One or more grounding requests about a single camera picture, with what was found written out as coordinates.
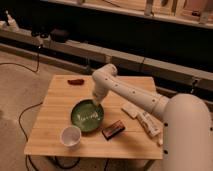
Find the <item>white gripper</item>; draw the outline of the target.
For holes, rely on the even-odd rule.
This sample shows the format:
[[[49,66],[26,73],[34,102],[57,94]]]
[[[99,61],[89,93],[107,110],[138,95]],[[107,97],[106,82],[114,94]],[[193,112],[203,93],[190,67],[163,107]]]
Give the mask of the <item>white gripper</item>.
[[[92,91],[92,94],[93,94],[93,97],[96,99],[96,100],[93,99],[93,104],[95,106],[99,106],[100,102],[97,101],[97,100],[103,100],[108,94],[108,89],[105,88],[102,85],[95,84],[94,88],[93,88],[93,91]]]

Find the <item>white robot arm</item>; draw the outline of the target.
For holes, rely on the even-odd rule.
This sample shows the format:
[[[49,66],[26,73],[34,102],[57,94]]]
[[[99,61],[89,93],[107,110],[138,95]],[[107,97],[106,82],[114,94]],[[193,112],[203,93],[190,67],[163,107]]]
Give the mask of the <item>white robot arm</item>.
[[[168,98],[125,83],[107,64],[92,74],[92,94],[100,104],[108,91],[125,98],[163,122],[163,171],[213,171],[213,123],[207,105],[192,94]]]

